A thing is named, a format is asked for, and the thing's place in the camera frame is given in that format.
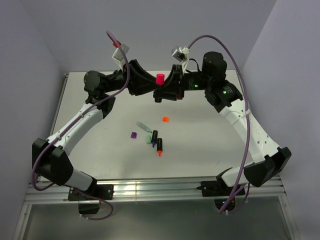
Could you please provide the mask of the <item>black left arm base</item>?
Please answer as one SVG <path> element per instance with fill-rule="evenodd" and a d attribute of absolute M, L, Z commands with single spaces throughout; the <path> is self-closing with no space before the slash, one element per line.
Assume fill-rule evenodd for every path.
<path fill-rule="evenodd" d="M 79 190 L 71 187 L 67 200 L 69 202 L 78 202 L 78 212 L 80 215 L 89 219 L 102 219 L 102 217 L 93 217 L 93 215 L 96 215 L 102 209 L 103 204 L 108 205 L 110 208 L 110 212 L 105 218 L 112 215 L 114 207 L 108 200 L 113 199 L 113 194 L 113 184 L 97 184 L 88 190 Z"/>

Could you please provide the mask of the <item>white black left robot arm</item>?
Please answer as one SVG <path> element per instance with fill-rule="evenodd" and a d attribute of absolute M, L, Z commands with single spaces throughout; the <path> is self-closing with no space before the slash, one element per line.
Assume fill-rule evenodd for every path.
<path fill-rule="evenodd" d="M 88 97 L 79 112 L 55 134 L 46 139 L 38 138 L 32 144 L 33 188 L 44 190 L 36 184 L 36 175 L 39 175 L 52 185 L 78 189 L 86 200 L 95 198 L 97 180 L 75 169 L 69 160 L 70 153 L 86 133 L 111 112 L 116 95 L 125 89 L 134 96 L 152 92 L 161 86 L 159 81 L 162 79 L 142 69 L 137 60 L 125 63 L 109 75 L 88 71 L 83 79 Z"/>

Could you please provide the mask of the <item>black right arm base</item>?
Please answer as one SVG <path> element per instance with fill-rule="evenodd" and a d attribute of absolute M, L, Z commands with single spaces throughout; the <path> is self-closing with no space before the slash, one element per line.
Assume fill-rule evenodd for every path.
<path fill-rule="evenodd" d="M 233 187 L 228 187 L 225 183 L 218 180 L 201 181 L 200 186 L 196 188 L 201 191 L 203 197 L 213 197 L 215 206 L 218 210 L 226 203 Z M 236 196 L 244 196 L 244 186 L 238 185 L 235 196 L 226 206 L 226 211 L 233 211 L 236 208 Z"/>

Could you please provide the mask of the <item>pink pen cap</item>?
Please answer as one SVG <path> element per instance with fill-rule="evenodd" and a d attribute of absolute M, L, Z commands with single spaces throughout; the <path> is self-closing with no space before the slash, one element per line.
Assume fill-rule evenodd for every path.
<path fill-rule="evenodd" d="M 163 86 L 165 84 L 165 75 L 163 73 L 157 73 L 155 83 L 159 86 Z"/>

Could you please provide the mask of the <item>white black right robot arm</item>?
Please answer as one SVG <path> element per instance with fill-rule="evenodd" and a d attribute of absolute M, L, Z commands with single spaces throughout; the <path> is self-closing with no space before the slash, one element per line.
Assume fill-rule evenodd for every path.
<path fill-rule="evenodd" d="M 229 194 L 235 185 L 260 187 L 278 175 L 286 166 L 291 151 L 280 147 L 262 128 L 249 109 L 245 92 L 227 80 L 227 62 L 219 52 L 204 54 L 201 68 L 187 71 L 189 49 L 177 48 L 172 56 L 180 64 L 172 68 L 165 80 L 156 79 L 155 102 L 181 100 L 185 91 L 203 90 L 208 103 L 236 130 L 245 143 L 239 167 L 224 170 L 217 176 L 217 191 Z"/>

